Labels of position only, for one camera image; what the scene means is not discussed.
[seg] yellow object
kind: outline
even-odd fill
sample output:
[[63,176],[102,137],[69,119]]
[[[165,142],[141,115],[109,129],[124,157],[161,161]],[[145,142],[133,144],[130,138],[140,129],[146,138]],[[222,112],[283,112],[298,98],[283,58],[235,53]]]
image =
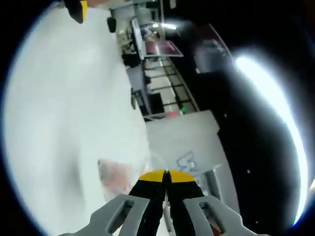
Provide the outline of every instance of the yellow object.
[[187,174],[185,172],[179,172],[174,170],[170,170],[169,172],[171,174],[172,183],[195,181],[195,179],[190,174]]
[[88,10],[88,2],[87,1],[80,1],[82,5],[82,17],[83,17],[83,22],[85,21],[85,16],[87,14]]
[[151,182],[162,182],[165,170],[158,170],[148,172],[140,176],[139,180],[151,181]]

